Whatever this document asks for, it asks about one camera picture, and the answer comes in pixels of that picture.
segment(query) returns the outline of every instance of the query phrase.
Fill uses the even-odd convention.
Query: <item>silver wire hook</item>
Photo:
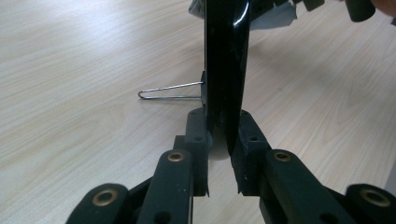
[[[182,84],[182,85],[171,86],[171,87],[163,87],[163,88],[157,88],[157,89],[152,89],[152,90],[144,90],[144,91],[140,91],[137,95],[142,100],[199,99],[199,98],[201,98],[200,95],[143,96],[142,93],[151,92],[151,91],[166,91],[166,90],[172,90],[172,89],[195,86],[195,85],[202,85],[202,84],[204,84],[204,82],[199,81],[199,82],[192,82],[192,83],[188,83],[188,84]]]

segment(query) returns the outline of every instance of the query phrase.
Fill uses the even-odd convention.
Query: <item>wooden table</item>
[[[198,81],[204,22],[190,1],[1,1],[0,222],[64,223],[92,188],[152,176],[196,100],[138,91]],[[396,28],[328,1],[253,31],[243,108],[326,186],[383,188],[396,158]],[[177,91],[199,93],[198,88]],[[229,160],[209,163],[194,223],[263,223]]]

